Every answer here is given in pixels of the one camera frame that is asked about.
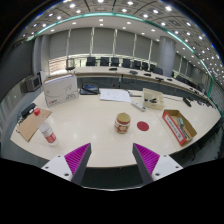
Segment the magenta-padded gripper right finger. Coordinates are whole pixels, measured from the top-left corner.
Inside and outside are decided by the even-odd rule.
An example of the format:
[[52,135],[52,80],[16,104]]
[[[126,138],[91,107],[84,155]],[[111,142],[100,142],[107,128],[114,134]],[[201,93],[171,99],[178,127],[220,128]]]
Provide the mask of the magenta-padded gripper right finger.
[[144,184],[152,183],[182,169],[182,166],[169,155],[159,155],[137,143],[133,144],[132,153]]

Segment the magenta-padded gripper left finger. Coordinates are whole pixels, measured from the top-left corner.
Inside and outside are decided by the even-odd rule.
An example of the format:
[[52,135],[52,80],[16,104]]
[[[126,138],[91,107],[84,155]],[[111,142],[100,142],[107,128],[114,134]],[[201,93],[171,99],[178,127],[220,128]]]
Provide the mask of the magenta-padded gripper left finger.
[[72,183],[81,185],[90,155],[91,144],[87,143],[66,155],[56,155],[42,169]]

